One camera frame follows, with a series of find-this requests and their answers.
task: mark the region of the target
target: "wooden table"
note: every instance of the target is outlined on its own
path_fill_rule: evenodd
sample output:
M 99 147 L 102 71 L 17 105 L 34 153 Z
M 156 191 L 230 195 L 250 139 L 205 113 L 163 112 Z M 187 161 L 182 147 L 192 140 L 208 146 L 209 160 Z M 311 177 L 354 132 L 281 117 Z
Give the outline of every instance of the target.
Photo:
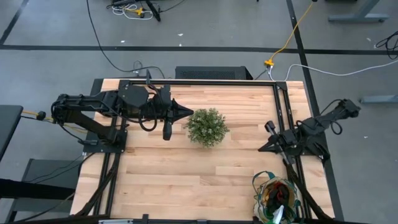
M 105 79 L 101 91 L 117 89 L 118 83 L 117 79 Z M 294 121 L 310 117 L 303 83 L 287 82 L 287 86 Z M 273 120 L 278 125 L 273 89 L 260 84 L 171 84 L 171 92 L 179 104 L 190 109 L 216 108 L 226 116 L 230 132 L 221 144 L 203 149 L 187 137 L 183 128 L 186 118 L 173 125 L 170 141 L 162 139 L 162 124 L 148 133 L 131 123 L 119 165 L 111 217 L 142 218 L 147 213 L 151 219 L 252 220 L 253 175 L 268 170 L 287 178 L 280 155 L 257 151 L 269 137 L 265 122 Z M 284 107 L 282 113 L 288 128 Z M 98 113 L 95 120 L 110 124 L 109 118 Z M 96 190 L 103 157 L 104 154 L 97 153 L 83 164 L 71 214 L 79 211 Z M 308 191 L 325 213 L 333 216 L 321 160 L 315 156 L 301 158 Z M 262 175 L 256 185 L 267 179 Z M 103 197 L 102 212 L 105 200 Z

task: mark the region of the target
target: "black metal frame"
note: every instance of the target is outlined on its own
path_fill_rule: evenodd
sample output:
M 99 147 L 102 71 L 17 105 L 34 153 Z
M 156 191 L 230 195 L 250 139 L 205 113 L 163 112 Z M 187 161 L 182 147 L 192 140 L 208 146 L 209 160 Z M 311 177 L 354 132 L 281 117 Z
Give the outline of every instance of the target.
M 138 84 L 138 85 L 145 85 L 146 81 L 145 80 L 131 80 L 134 84 Z M 293 120 L 293 116 L 292 116 L 292 110 L 290 107 L 290 100 L 289 100 L 289 94 L 288 94 L 288 89 L 287 89 L 287 84 L 286 82 L 260 82 L 260 81 L 256 81 L 256 82 L 251 82 L 251 81 L 228 81 L 228 80 L 151 80 L 151 83 L 155 84 L 155 85 L 164 85 L 164 84 L 170 84 L 170 85 L 236 85 L 236 86 L 269 86 L 273 89 L 274 92 L 274 98 L 275 98 L 275 107 L 277 110 L 277 119 L 278 119 L 278 123 L 279 123 L 279 129 L 280 130 L 284 130 L 284 119 L 283 119 L 283 112 L 282 112 L 282 106 L 280 103 L 280 96 L 279 93 L 280 91 L 282 91 L 283 97 L 284 97 L 284 103 L 285 103 L 285 108 L 286 108 L 286 112 L 287 112 L 287 117 L 288 117 L 288 124 L 289 124 L 289 128 L 293 128 L 294 127 L 294 120 Z M 91 90 L 91 94 L 97 94 L 101 91 L 102 88 L 102 84 L 103 84 L 103 79 L 96 79 L 94 84 L 93 84 L 93 88 Z M 120 159 L 120 154 L 116 154 L 115 155 L 115 159 L 118 158 L 118 160 Z M 302 162 L 300 159 L 300 156 L 295 157 L 295 161 L 296 161 L 296 166 L 297 166 L 297 174 L 298 174 L 298 178 L 300 179 L 301 183 L 303 185 L 305 185 L 305 177 L 304 177 L 304 173 L 303 173 L 303 167 L 302 167 Z M 100 182 L 102 181 L 103 177 L 105 176 L 105 173 L 108 170 L 108 162 L 109 162 L 109 154 L 106 153 L 105 157 L 104 157 L 104 164 L 101 170 L 101 178 L 100 178 Z M 106 213 L 107 215 L 110 216 L 111 214 L 111 209 L 112 209 L 112 202 L 113 202 L 113 195 L 114 195 L 114 186 L 116 185 L 116 179 L 117 176 L 115 175 L 114 178 L 111 180 L 110 182 L 110 188 L 109 188 L 109 194 L 108 194 L 108 200 L 106 203 Z M 326 175 L 326 179 L 328 180 L 328 183 L 330 182 L 334 182 L 335 183 L 335 177 L 334 175 Z M 308 206 L 308 203 L 306 202 L 305 199 L 302 199 L 303 202 L 303 207 L 304 207 L 304 215 L 305 218 L 312 218 L 311 215 L 311 209 Z M 97 215 L 99 210 L 100 210 L 100 206 L 101 206 L 101 200 L 98 200 L 96 205 L 95 205 L 95 209 L 94 209 L 94 215 Z M 168 222 L 171 220 L 157 220 L 157 222 Z M 254 221 L 235 221 L 235 222 L 230 222 L 230 221 L 217 221 L 217 223 L 254 223 Z

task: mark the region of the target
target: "desk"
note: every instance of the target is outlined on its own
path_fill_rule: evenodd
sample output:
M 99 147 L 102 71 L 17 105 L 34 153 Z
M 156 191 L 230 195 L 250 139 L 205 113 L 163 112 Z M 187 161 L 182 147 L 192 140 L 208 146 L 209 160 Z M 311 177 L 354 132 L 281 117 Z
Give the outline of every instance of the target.
M 173 125 L 170 141 L 162 139 L 162 124 L 148 133 L 138 124 L 130 123 L 111 218 L 142 218 L 146 213 L 151 219 L 252 220 L 253 175 L 268 170 L 287 178 L 280 155 L 257 151 L 269 137 L 264 129 L 267 121 L 289 128 L 285 107 L 279 105 L 281 113 L 275 109 L 276 98 L 285 105 L 283 92 L 277 90 L 275 83 L 262 81 L 153 82 L 171 84 L 172 97 L 182 106 L 193 110 L 216 108 L 226 116 L 230 132 L 221 144 L 203 149 L 187 137 L 187 130 L 183 128 L 187 118 Z M 293 119 L 310 117 L 303 83 L 286 84 Z M 118 79 L 105 79 L 101 91 L 117 89 L 118 85 Z M 102 124 L 111 122 L 98 113 L 95 120 Z M 71 214 L 78 212 L 96 190 L 103 158 L 104 154 L 96 154 L 83 164 Z M 321 160 L 302 156 L 301 164 L 308 191 L 325 213 L 334 216 Z M 267 179 L 262 175 L 255 184 Z M 104 196 L 100 213 L 104 212 L 105 205 Z

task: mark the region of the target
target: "table frame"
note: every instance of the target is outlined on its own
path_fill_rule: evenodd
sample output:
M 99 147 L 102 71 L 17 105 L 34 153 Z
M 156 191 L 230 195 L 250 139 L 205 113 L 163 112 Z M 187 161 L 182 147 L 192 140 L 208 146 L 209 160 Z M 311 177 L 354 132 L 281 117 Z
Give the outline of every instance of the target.
M 95 95 L 99 93 L 102 89 L 103 85 L 103 80 L 104 79 L 96 79 L 94 80 L 93 87 L 91 89 L 90 95 Z M 131 80 L 134 82 L 134 84 L 138 85 L 145 85 L 146 81 L 145 80 L 135 80 L 134 78 Z M 239 86 L 269 86 L 272 87 L 273 92 L 274 92 L 274 98 L 275 98 L 275 109 L 277 110 L 277 119 L 279 123 L 279 129 L 283 131 L 285 129 L 285 121 L 283 119 L 283 114 L 282 114 L 282 106 L 280 102 L 280 96 L 279 93 L 280 91 L 283 94 L 284 98 L 284 103 L 285 103 L 285 109 L 287 112 L 287 119 L 288 119 L 288 124 L 289 128 L 293 129 L 294 128 L 294 120 L 291 112 L 291 107 L 290 107 L 290 101 L 289 101 L 289 94 L 288 94 L 288 89 L 287 89 L 287 83 L 286 82 L 264 82 L 264 81 L 246 81 L 246 80 L 151 80 L 151 83 L 155 85 L 165 85 L 165 84 L 170 84 L 170 85 L 239 85 Z M 323 144 L 327 146 L 326 144 L 326 138 L 322 138 L 325 142 Z M 104 161 L 103 161 L 103 166 L 101 169 L 101 175 L 99 179 L 99 183 L 102 182 L 104 179 L 106 173 L 107 173 L 107 168 L 109 164 L 109 158 L 110 158 L 110 153 L 105 153 L 104 156 Z M 116 165 L 119 165 L 121 154 L 117 153 L 115 154 L 114 157 L 114 162 Z M 296 168 L 297 168 L 297 174 L 298 177 L 303 185 L 305 185 L 305 177 L 303 173 L 303 167 L 302 167 L 302 161 L 300 156 L 295 157 L 296 161 Z M 335 213 L 336 220 L 343 221 L 343 212 L 341 210 L 341 205 L 340 205 L 340 199 L 338 197 L 338 192 L 336 188 L 336 182 L 335 182 L 335 176 L 333 174 L 333 168 L 331 166 L 330 159 L 328 160 L 322 160 L 323 168 L 325 170 L 325 175 L 326 175 L 326 181 L 328 183 L 328 188 L 329 188 L 329 194 L 333 206 L 333 210 Z M 109 194 L 108 194 L 108 199 L 106 201 L 106 210 L 105 214 L 109 215 L 111 214 L 111 209 L 112 209 L 112 203 L 113 203 L 113 195 L 115 191 L 115 186 L 116 186 L 116 179 L 117 179 L 117 172 L 114 178 L 112 178 L 111 182 L 109 183 Z M 304 211 L 304 216 L 305 218 L 312 218 L 312 213 L 311 209 L 307 203 L 307 201 L 303 198 L 303 211 Z M 93 215 L 98 215 L 100 212 L 100 206 L 101 206 L 101 198 L 98 199 L 94 206 L 93 210 Z M 142 214 L 142 219 L 134 219 L 134 221 L 145 221 L 149 219 L 148 214 Z M 247 221 L 235 221 L 234 223 L 247 223 Z

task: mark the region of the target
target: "white cable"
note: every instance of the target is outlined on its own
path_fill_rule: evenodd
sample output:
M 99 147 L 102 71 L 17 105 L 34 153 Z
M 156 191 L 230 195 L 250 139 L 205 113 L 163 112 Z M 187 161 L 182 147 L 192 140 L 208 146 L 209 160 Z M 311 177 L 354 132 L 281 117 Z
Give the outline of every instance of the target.
M 292 69 L 293 66 L 304 67 L 304 68 L 308 68 L 308 69 L 311 69 L 311 70 L 314 70 L 314 71 L 317 71 L 317 72 L 321 72 L 321 73 L 324 73 L 324 74 L 335 75 L 335 76 L 343 77 L 343 76 L 347 76 L 347 75 L 354 75 L 354 74 L 357 74 L 357 73 L 359 73 L 359 72 L 364 72 L 364 71 L 371 70 L 371 69 L 375 69 L 375 68 L 382 68 L 382 67 L 385 67 L 385 66 L 388 66 L 388 65 L 392 65 L 393 63 L 397 63 L 397 62 L 398 62 L 398 60 L 395 60 L 395 61 L 393 61 L 393 62 L 384 64 L 384 65 L 377 65 L 377 66 L 373 66 L 373 67 L 369 67 L 369 68 L 364 68 L 364 69 L 362 69 L 362 70 L 359 70 L 359 71 L 356 71 L 356 72 L 351 72 L 351 73 L 346 73 L 346 74 L 335 74 L 335 73 L 331 73 L 331 72 L 325 72 L 325 71 L 322 71 L 322 70 L 319 70 L 319 69 L 316 69 L 316 68 L 308 67 L 308 66 L 305 66 L 305 65 L 293 64 L 293 65 L 291 65 L 291 66 L 289 67 L 289 69 L 287 70 L 287 74 L 286 74 L 286 77 L 285 77 L 285 79 L 284 79 L 284 82 L 286 82 L 287 79 L 289 78 L 290 70 Z M 269 78 L 270 78 L 272 81 L 275 81 L 275 80 L 273 79 L 272 75 L 271 75 L 271 71 L 272 71 L 272 70 L 270 70 L 269 73 L 268 73 Z
M 121 16 L 124 15 L 126 18 L 128 19 L 136 19 L 136 20 L 150 20 L 154 17 L 153 13 L 151 11 L 143 11 L 142 13 L 150 13 L 152 16 L 150 18 L 136 18 L 136 17 L 129 17 L 126 14 L 126 9 L 131 9 L 131 10 L 136 10 L 138 9 L 137 5 L 135 4 L 129 4 L 126 7 L 114 7 L 112 6 L 112 12 L 113 14 L 117 15 L 117 16 Z

